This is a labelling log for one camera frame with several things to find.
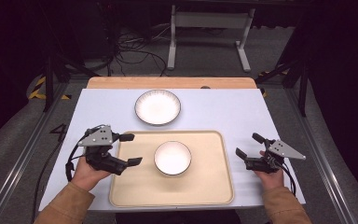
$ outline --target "white table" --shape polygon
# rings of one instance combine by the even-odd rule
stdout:
[[[155,130],[216,130],[220,132],[226,145],[234,199],[229,204],[221,205],[118,208],[108,200],[111,184],[111,177],[108,177],[91,191],[96,198],[89,210],[111,212],[177,211],[238,209],[263,205],[262,188],[258,177],[252,171],[247,171],[243,161],[235,154],[236,147],[239,147],[249,157],[259,157],[258,151],[264,150],[264,145],[258,144],[252,138],[252,133],[259,133],[268,139],[279,139],[260,90],[167,90],[178,96],[182,108],[177,119],[161,127],[147,125],[140,121],[134,112],[137,98],[149,90],[83,90],[39,210],[42,210],[67,184],[64,166],[78,139],[88,128],[100,124],[110,124],[115,133]],[[113,149],[110,150],[112,155],[116,155],[117,145],[118,143],[113,144]],[[80,155],[81,151],[82,148],[79,148],[77,155]],[[286,160],[285,162],[292,170],[290,161]],[[292,175],[297,185],[296,196],[301,203],[305,203],[296,175],[294,172]],[[290,186],[288,177],[285,178],[285,186]]]

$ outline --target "brown sleeve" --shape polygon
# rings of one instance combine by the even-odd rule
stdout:
[[[68,183],[43,209],[34,223],[81,223],[93,200],[94,195]]]
[[[273,224],[311,223],[303,206],[286,187],[267,190],[263,201]]]

